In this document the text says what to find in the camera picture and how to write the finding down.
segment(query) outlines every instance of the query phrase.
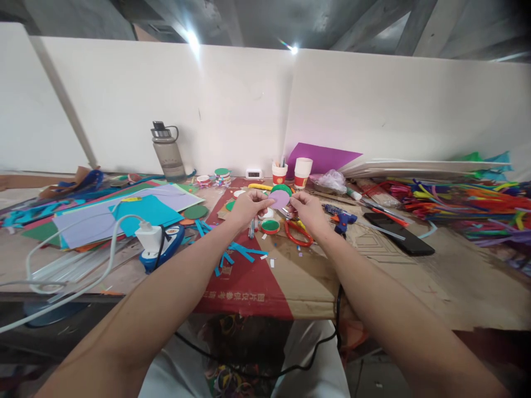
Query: cup of pens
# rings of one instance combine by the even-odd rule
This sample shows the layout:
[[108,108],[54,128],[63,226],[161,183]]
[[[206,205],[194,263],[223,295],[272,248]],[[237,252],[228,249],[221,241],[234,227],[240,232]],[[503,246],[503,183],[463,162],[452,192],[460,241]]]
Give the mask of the cup of pens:
[[280,162],[273,162],[273,185],[284,184],[286,182],[286,174],[288,173],[288,165],[285,160]]

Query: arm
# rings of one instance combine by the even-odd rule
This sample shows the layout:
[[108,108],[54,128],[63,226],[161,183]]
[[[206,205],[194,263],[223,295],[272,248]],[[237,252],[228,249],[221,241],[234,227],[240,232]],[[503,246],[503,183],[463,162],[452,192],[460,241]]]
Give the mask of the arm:
[[319,199],[299,192],[290,203],[332,261],[352,308],[416,395],[508,396],[433,312],[334,233]]
[[38,396],[138,395],[158,352],[201,299],[223,252],[273,200],[240,195],[230,219],[168,260],[70,353]]

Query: red scissors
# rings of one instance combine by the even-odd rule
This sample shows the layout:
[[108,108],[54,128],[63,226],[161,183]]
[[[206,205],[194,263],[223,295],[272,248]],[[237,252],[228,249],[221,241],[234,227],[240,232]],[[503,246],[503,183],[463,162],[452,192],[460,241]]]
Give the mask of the red scissors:
[[[310,246],[312,246],[313,243],[314,243],[314,239],[310,236],[310,234],[308,232],[306,232],[306,230],[304,228],[302,228],[301,226],[298,225],[300,223],[300,220],[298,219],[298,217],[291,217],[289,212],[285,208],[282,208],[281,210],[279,210],[279,212],[286,219],[286,221],[284,222],[284,228],[286,229],[286,235],[288,236],[288,239],[291,240],[296,245],[299,245],[299,246],[302,246],[302,247],[310,247]],[[290,230],[289,230],[292,227],[295,228],[300,234],[304,235],[304,237],[308,241],[305,242],[303,240],[295,239],[291,235]]]

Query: pink paper circle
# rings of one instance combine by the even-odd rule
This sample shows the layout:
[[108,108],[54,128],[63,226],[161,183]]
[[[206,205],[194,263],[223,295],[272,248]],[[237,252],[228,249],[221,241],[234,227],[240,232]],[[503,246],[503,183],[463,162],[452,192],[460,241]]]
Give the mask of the pink paper circle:
[[269,199],[275,199],[275,203],[273,203],[270,208],[281,209],[286,207],[286,205],[289,203],[289,194],[286,191],[278,190],[272,192],[269,195]]

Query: forearm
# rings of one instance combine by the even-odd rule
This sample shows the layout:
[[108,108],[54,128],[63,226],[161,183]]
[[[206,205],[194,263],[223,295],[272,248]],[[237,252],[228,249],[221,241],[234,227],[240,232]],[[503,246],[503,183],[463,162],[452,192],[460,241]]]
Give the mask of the forearm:
[[229,221],[222,223],[146,278],[107,327],[101,347],[128,361],[150,363],[201,300],[239,229]]
[[314,238],[334,264],[356,314],[417,392],[427,392],[438,383],[474,384],[476,392],[489,394],[504,391],[444,323],[401,284],[339,235],[321,231]]

